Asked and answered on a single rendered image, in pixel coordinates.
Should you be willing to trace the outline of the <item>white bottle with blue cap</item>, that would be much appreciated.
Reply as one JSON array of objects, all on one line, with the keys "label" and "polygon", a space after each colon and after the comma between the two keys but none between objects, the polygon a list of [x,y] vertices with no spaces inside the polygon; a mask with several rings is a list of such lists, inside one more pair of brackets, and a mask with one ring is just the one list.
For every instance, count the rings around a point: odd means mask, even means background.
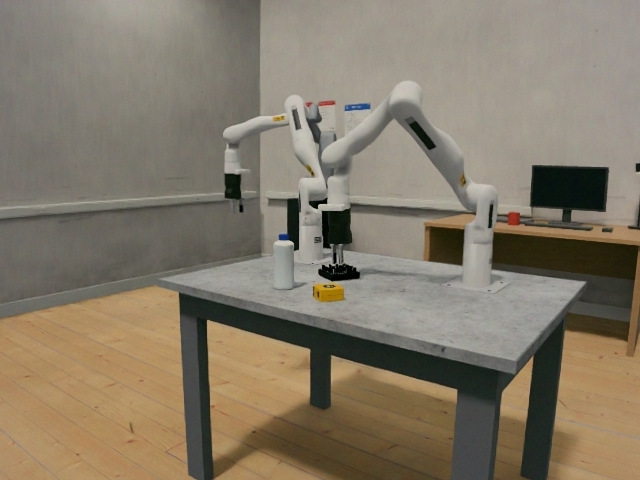
[{"label": "white bottle with blue cap", "polygon": [[279,234],[274,242],[274,288],[290,290],[294,288],[294,243],[288,234]]}]

